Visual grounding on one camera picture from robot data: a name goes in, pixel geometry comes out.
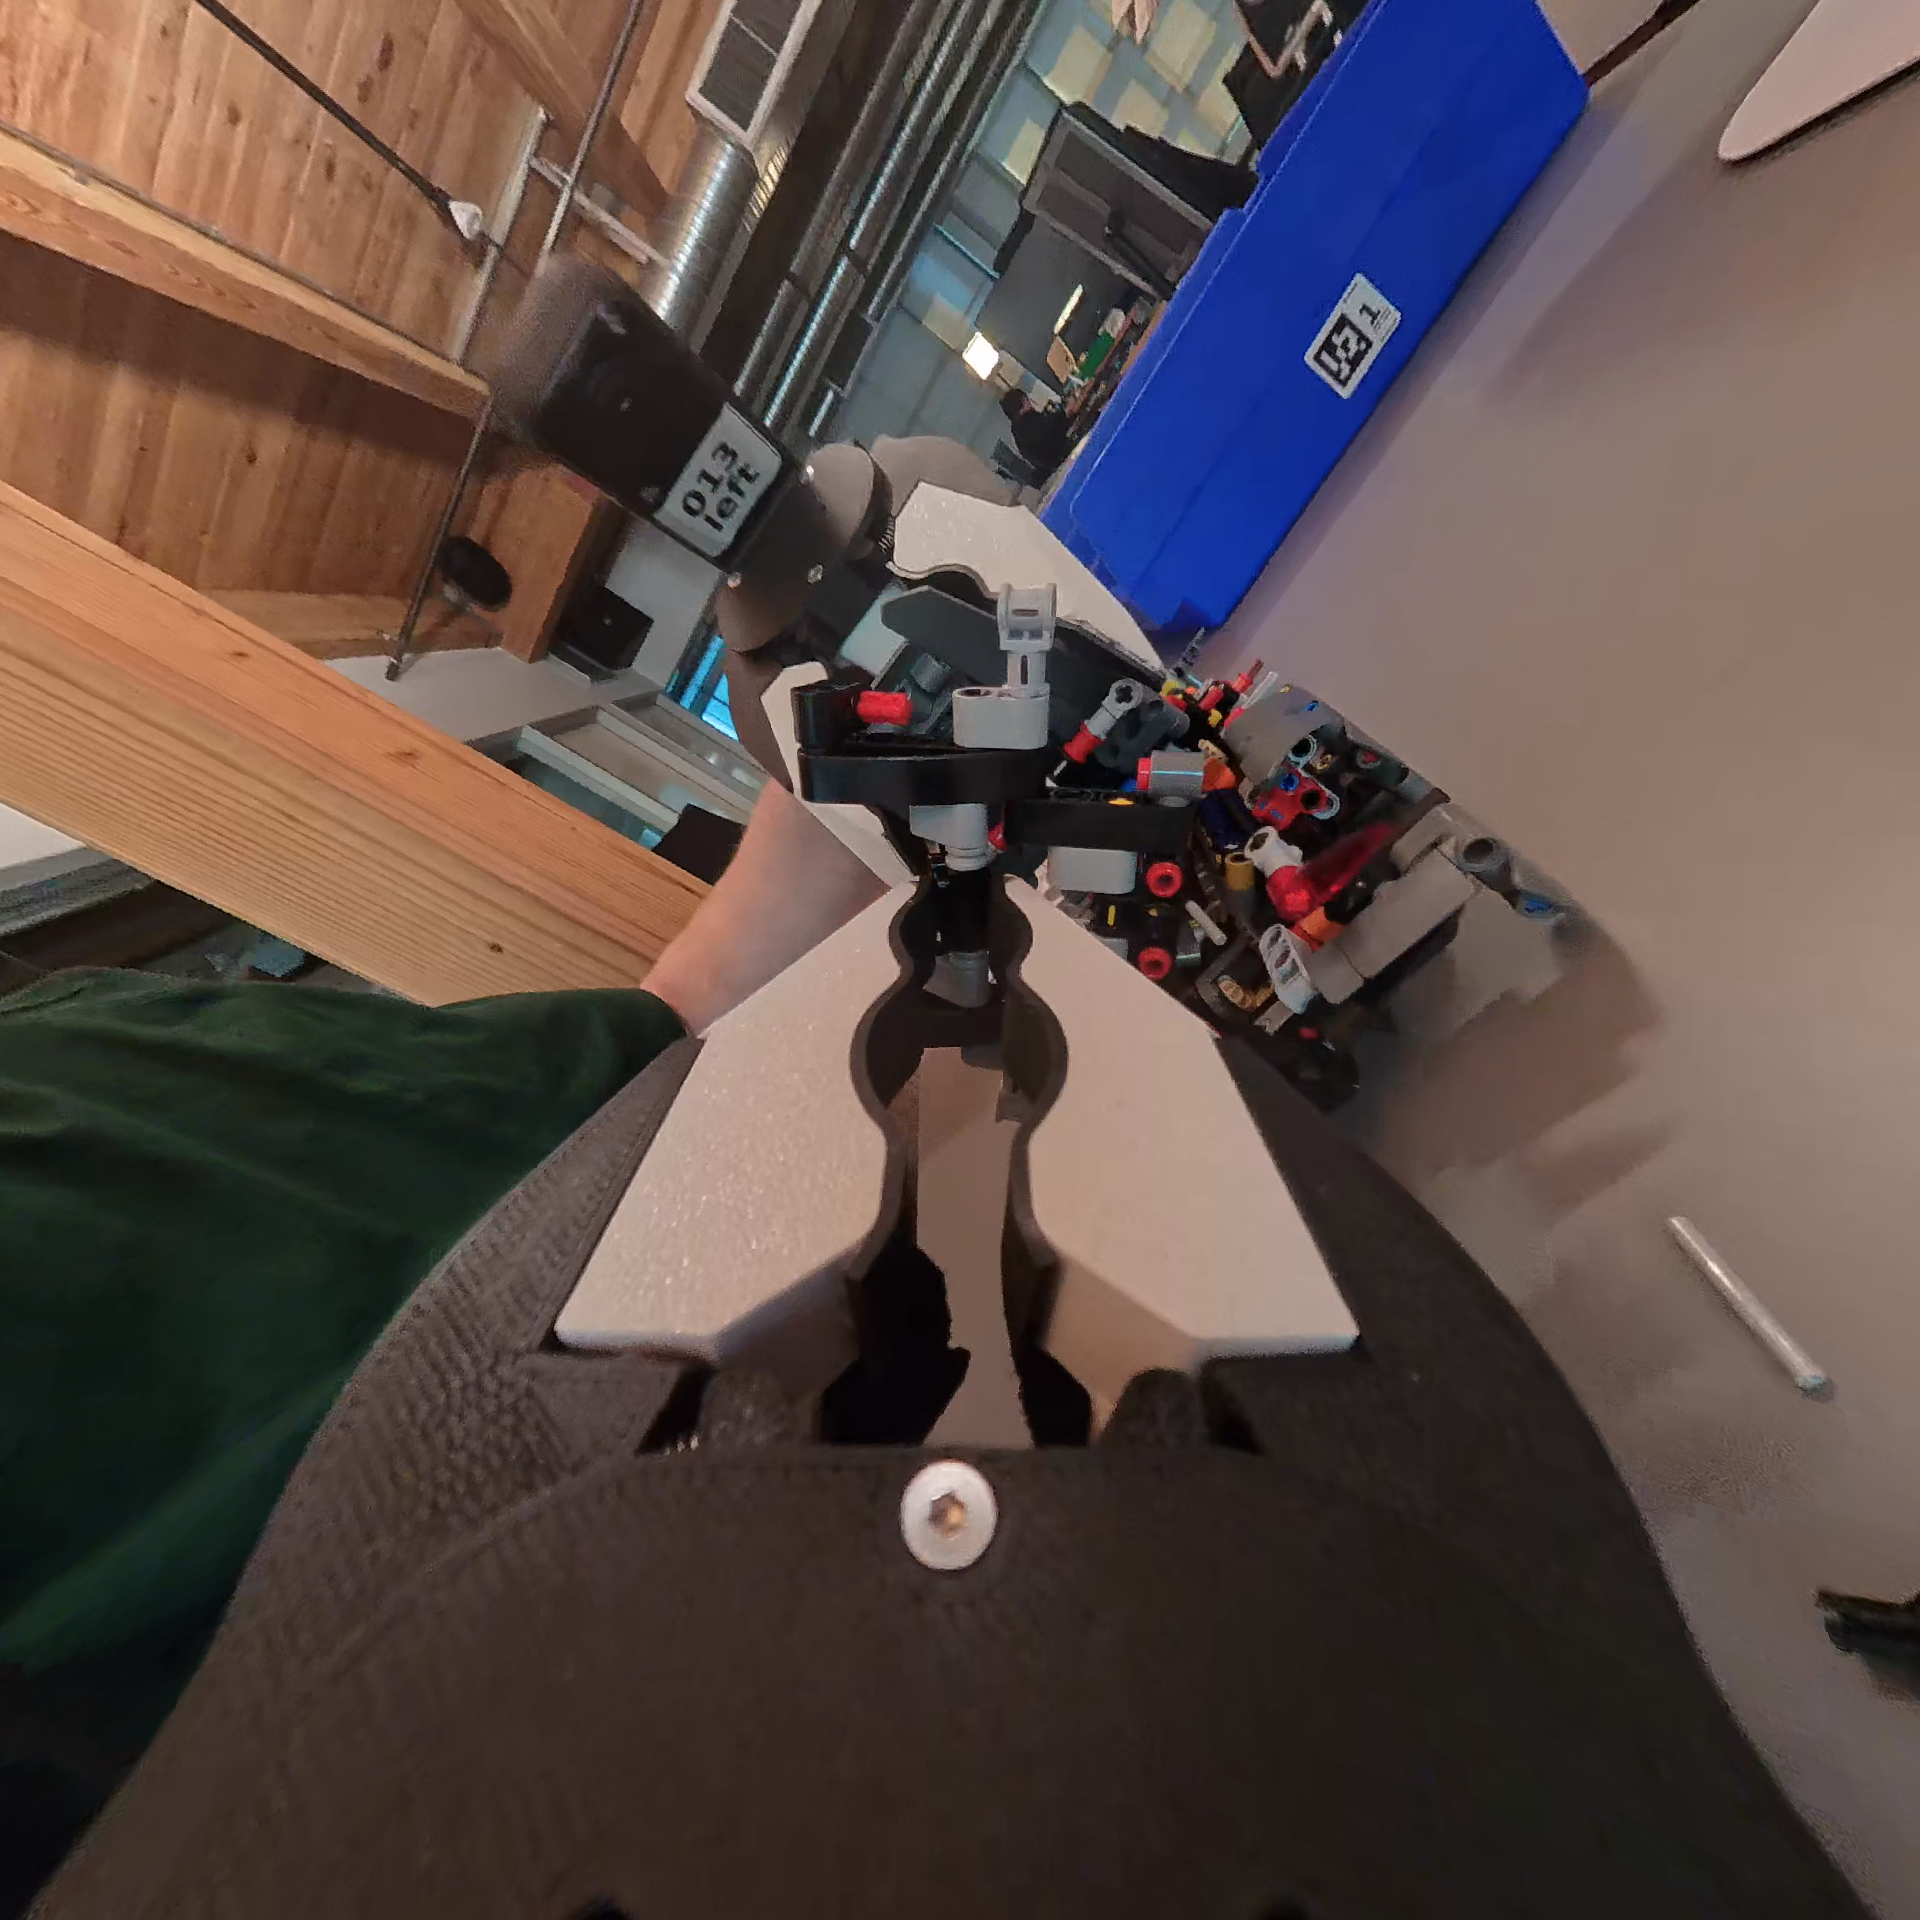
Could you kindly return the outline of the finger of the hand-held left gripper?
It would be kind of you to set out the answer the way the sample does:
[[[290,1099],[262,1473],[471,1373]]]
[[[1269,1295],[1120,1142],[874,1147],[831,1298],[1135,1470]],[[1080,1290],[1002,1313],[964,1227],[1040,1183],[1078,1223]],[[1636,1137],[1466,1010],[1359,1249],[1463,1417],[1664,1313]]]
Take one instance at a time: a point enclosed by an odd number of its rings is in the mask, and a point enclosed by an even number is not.
[[[801,797],[794,694],[806,689],[833,691],[825,664],[782,664],[758,694],[767,797],[756,803],[756,823],[767,825],[767,887],[786,904],[868,904],[909,887],[916,873],[864,807]]]
[[[1060,622],[1097,634],[1143,677],[1162,673],[1134,613],[1028,506],[913,485],[894,523],[894,574],[922,585],[940,570],[966,576],[991,603],[1002,587],[1052,587]]]

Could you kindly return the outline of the dark grey cabinet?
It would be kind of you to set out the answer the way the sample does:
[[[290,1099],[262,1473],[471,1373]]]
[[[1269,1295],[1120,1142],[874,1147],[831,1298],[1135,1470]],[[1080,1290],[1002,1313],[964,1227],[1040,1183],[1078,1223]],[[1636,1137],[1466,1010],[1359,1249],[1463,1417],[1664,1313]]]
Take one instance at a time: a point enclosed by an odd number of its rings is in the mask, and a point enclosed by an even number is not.
[[[1256,190],[1250,160],[1221,160],[1118,128],[1080,102],[1052,115],[1020,199],[1141,295],[1173,299],[1225,211]]]

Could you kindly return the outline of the large lego vehicle model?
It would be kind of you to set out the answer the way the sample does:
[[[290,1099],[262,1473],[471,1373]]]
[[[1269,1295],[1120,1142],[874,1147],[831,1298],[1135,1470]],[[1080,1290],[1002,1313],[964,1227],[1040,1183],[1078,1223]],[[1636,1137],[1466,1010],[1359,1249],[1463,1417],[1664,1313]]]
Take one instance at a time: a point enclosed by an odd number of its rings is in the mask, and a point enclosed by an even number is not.
[[[1146,677],[1215,759],[1178,871],[1130,901],[1054,901],[1069,921],[1320,1112],[1359,1087],[1356,1039],[1450,946],[1480,897],[1553,926],[1569,904],[1445,811],[1402,759],[1256,672]]]

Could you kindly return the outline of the light grey lego axle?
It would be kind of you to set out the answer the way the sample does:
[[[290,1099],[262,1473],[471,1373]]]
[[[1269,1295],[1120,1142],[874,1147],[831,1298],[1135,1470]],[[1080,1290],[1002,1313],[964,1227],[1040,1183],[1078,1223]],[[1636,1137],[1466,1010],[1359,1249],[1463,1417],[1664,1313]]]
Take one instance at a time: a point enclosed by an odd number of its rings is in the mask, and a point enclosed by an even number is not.
[[[1665,1233],[1681,1258],[1721,1299],[1727,1313],[1749,1333],[1764,1354],[1782,1371],[1794,1392],[1805,1398],[1825,1398],[1832,1392],[1830,1373],[1807,1353],[1807,1349],[1782,1326],[1782,1321],[1764,1306],[1760,1295],[1740,1280],[1737,1270],[1719,1254],[1704,1239],[1695,1223],[1686,1216],[1668,1216]]]

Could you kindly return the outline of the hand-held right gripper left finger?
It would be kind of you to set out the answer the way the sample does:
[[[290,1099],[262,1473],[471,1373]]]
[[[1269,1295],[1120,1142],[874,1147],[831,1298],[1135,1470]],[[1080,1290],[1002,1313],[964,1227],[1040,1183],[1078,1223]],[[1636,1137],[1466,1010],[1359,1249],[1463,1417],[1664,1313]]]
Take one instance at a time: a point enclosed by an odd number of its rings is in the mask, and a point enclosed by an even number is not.
[[[892,889],[701,1039],[559,1309],[561,1349],[852,1362],[847,1283],[892,1173],[852,1047],[900,978],[892,928],[911,895]]]

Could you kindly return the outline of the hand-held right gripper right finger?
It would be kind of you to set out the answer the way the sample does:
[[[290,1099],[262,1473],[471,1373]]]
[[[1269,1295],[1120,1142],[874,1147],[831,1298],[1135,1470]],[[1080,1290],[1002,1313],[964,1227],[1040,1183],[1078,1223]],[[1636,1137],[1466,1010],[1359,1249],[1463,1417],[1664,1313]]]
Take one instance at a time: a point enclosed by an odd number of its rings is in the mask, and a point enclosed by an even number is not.
[[[1030,883],[1008,902],[1014,982],[1063,1042],[1024,1160],[1055,1272],[1042,1350],[1082,1387],[1349,1350],[1353,1311],[1212,1031]]]

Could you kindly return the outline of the silver air duct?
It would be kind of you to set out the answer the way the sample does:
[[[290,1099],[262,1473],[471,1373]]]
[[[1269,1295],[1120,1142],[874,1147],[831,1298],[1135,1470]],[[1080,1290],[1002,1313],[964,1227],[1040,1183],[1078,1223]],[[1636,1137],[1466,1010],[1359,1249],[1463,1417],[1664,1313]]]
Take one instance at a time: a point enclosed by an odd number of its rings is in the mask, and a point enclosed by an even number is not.
[[[703,345],[786,158],[788,142],[778,137],[756,150],[706,121],[695,125],[638,277],[640,299],[686,345]]]

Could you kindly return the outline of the white book stand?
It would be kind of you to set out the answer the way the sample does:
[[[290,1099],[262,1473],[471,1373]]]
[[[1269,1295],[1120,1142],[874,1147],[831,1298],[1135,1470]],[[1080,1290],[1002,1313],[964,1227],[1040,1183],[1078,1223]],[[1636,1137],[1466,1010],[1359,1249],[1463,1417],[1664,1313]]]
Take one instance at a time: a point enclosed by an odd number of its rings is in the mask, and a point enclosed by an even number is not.
[[[1918,1],[1814,1],[1719,131],[1753,160],[1918,65]]]

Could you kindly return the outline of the white ceiling air vent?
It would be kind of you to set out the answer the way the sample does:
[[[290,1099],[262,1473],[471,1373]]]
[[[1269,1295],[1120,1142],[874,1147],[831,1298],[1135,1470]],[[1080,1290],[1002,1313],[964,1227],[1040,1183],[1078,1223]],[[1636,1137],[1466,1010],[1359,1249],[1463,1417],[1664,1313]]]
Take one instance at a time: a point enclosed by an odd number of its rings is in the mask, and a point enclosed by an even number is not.
[[[821,1],[724,1],[692,69],[686,102],[750,147],[765,128]]]

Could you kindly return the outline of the black lego sub-assembly red pins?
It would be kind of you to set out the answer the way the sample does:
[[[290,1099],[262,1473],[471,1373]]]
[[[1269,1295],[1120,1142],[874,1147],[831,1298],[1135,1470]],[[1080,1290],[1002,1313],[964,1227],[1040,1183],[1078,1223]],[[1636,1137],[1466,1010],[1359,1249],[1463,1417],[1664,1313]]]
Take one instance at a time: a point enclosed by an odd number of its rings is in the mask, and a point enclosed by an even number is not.
[[[905,866],[905,1035],[998,1037],[1014,981],[1009,880],[1130,901],[1181,867],[1215,759],[1137,661],[1055,585],[996,606],[958,570],[880,594],[818,678],[784,694],[800,797],[871,813]]]

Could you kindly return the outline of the black lego piece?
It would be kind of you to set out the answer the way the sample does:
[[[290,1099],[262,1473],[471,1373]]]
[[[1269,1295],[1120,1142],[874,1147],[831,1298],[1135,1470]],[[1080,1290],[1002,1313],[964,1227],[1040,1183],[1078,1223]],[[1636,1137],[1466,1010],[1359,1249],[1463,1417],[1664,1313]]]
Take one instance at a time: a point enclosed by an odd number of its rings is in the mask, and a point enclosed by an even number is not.
[[[1816,1590],[1814,1609],[1836,1650],[1869,1664],[1918,1670],[1918,1594],[1886,1599],[1873,1594]]]

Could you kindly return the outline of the person's left forearm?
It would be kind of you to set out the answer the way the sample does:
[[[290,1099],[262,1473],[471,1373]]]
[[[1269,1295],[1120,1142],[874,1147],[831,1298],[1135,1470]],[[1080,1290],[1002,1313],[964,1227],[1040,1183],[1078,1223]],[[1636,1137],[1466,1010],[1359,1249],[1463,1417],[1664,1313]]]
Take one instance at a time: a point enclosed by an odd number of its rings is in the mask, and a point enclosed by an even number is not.
[[[857,853],[782,783],[761,787],[742,839],[642,990],[706,1033],[884,893]]]

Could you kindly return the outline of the person's green shirt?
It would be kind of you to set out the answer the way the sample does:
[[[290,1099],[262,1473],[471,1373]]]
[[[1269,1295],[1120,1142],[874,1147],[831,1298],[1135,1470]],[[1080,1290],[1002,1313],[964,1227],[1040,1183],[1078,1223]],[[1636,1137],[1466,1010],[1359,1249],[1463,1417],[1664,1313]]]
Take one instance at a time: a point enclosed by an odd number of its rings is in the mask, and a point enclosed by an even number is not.
[[[5,995],[5,1666],[214,1618],[397,1306],[682,1035],[648,991]]]

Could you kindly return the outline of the plain blue plastic bin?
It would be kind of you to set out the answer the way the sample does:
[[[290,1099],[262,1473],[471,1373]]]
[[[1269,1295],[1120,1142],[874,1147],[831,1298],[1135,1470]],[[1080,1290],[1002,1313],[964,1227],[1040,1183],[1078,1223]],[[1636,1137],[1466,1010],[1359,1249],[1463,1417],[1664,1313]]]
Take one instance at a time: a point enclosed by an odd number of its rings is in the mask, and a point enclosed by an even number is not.
[[[1218,625],[1242,597],[1218,478],[1242,425],[1247,209],[1230,207],[1141,337],[1042,518],[1146,629]]]

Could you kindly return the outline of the blue plastic bin with tag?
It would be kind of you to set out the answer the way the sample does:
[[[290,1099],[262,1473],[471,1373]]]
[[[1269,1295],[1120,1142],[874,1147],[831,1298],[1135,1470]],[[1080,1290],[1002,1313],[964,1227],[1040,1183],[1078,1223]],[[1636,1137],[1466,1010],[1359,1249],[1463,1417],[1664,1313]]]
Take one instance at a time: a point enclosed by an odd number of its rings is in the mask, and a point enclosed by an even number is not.
[[[1218,472],[1242,594],[1585,99],[1537,5],[1388,1],[1269,139],[1234,254],[1242,425]]]

